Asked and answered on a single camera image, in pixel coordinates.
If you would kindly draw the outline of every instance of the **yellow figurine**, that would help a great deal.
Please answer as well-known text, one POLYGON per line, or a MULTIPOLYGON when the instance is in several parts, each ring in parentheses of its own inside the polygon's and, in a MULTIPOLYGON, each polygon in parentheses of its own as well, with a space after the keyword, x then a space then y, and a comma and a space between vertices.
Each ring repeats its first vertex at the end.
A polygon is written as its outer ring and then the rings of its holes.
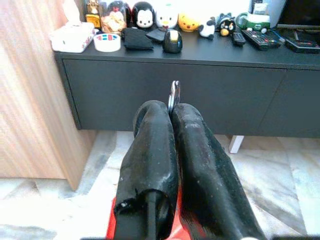
POLYGON ((199 22, 185 13, 179 13, 178 17, 179 27, 185 32, 193 32, 199 27, 199 22))

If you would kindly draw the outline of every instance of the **plush toy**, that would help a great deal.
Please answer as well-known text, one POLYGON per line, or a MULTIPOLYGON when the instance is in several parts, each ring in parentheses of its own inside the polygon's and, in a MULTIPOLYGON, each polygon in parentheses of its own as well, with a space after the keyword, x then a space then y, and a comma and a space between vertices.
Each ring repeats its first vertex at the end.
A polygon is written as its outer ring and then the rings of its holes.
POLYGON ((201 24, 198 27, 198 31, 201 37, 208 38, 210 40, 214 39, 214 34, 216 30, 216 19, 211 17, 209 21, 201 24))
POLYGON ((158 28, 173 29, 177 25, 178 11, 172 4, 160 6, 155 14, 158 28))
POLYGON ((178 24, 185 32, 193 32, 199 27, 199 22, 185 13, 179 13, 178 24))
POLYGON ((221 13, 218 20, 217 27, 220 30, 221 36, 225 37, 225 36, 232 35, 236 30, 235 18, 232 17, 230 12, 227 15, 224 15, 223 13, 221 13))
POLYGON ((132 8, 132 21, 140 29, 152 27, 155 21, 155 11, 146 1, 137 2, 132 8))

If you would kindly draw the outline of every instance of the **red object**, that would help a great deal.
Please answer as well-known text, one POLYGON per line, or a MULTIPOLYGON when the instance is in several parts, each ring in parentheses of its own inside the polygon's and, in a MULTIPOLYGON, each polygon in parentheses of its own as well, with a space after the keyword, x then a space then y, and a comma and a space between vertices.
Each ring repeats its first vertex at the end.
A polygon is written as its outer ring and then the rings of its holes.
MULTIPOLYGON (((176 203, 176 210, 175 215, 173 219, 173 225, 170 236, 167 238, 167 240, 191 240, 190 235, 188 233, 188 230, 184 229, 180 222, 180 206, 181 206, 181 191, 179 188, 178 192, 178 199, 176 203)), ((106 239, 114 239, 115 236, 115 230, 116 230, 116 218, 114 214, 114 207, 116 205, 116 198, 112 201, 112 207, 110 212, 110 219, 109 219, 109 226, 106 231, 106 239)))

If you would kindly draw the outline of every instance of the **cabinet top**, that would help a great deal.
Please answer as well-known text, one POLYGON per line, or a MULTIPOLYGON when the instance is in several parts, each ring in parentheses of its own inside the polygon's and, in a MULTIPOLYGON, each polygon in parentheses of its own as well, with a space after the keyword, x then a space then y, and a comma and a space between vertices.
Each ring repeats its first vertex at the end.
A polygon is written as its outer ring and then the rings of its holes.
POLYGON ((181 32, 181 53, 165 53, 162 45, 153 44, 153 50, 126 50, 99 52, 93 41, 83 53, 55 52, 59 59, 124 61, 141 63, 192 64, 211 66, 255 67, 276 69, 320 70, 320 54, 295 53, 282 45, 268 51, 257 50, 248 41, 243 47, 234 46, 230 36, 214 40, 200 37, 197 32, 181 32))

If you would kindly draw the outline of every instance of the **perfume bottle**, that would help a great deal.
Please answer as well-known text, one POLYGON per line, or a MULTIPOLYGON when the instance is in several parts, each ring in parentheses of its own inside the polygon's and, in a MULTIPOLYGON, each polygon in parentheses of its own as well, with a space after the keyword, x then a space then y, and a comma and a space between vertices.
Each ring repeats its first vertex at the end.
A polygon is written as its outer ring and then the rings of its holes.
POLYGON ((88 0, 86 4, 87 14, 85 15, 85 19, 88 23, 93 23, 96 29, 101 29, 99 8, 98 0, 88 0))

